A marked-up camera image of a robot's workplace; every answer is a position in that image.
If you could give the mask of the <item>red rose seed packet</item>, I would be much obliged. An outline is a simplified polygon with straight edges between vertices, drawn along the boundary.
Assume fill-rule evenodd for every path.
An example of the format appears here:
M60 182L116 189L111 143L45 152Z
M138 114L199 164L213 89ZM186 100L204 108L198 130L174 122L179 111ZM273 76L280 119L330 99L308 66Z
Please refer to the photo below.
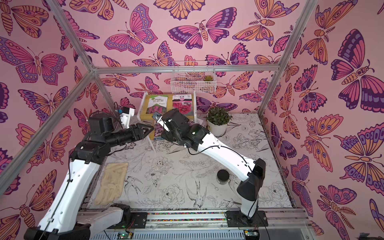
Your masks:
M193 115L193 96L191 94L179 94L172 96L172 104L174 109L185 116Z

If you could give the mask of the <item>green white seed packet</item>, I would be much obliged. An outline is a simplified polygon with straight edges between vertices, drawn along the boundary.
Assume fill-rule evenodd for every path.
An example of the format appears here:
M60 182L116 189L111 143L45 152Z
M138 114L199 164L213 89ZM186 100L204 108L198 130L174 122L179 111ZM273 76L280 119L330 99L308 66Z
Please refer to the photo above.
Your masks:
M165 114L167 112L168 96L166 95L150 95L146 114L154 114L158 112Z

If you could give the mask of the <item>purple flower blue-edged seed packet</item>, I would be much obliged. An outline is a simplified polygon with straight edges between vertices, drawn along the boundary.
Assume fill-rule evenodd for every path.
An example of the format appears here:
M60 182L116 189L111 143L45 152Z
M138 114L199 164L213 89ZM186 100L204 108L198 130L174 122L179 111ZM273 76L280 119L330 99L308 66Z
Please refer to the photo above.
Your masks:
M159 123L155 123L153 140L154 141L164 140L164 138L162 137L163 133L164 133L164 128Z

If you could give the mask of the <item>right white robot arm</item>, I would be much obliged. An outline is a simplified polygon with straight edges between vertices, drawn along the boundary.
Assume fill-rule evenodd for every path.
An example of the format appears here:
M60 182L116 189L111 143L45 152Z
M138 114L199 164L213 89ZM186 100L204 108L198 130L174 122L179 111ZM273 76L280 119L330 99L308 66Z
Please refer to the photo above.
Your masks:
M258 210L259 191L266 176L266 162L241 155L222 143L207 128L195 123L190 126L189 119L179 110L173 109L165 114L153 114L164 132L162 137L172 143L194 150L194 155L204 154L229 169L240 179L237 193L241 198L241 213L251 219Z

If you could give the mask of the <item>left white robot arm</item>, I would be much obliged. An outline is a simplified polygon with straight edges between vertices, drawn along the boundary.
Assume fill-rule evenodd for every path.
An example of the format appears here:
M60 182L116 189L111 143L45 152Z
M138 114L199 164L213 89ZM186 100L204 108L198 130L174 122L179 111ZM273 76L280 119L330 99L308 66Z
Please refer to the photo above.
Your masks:
M78 222L77 216L88 188L111 149L145 139L154 127L142 123L116 131L114 119L98 113L88 119L90 131L78 143L69 170L51 207L38 226L28 228L25 240L89 240L111 226L128 226L131 208L114 204L106 211Z

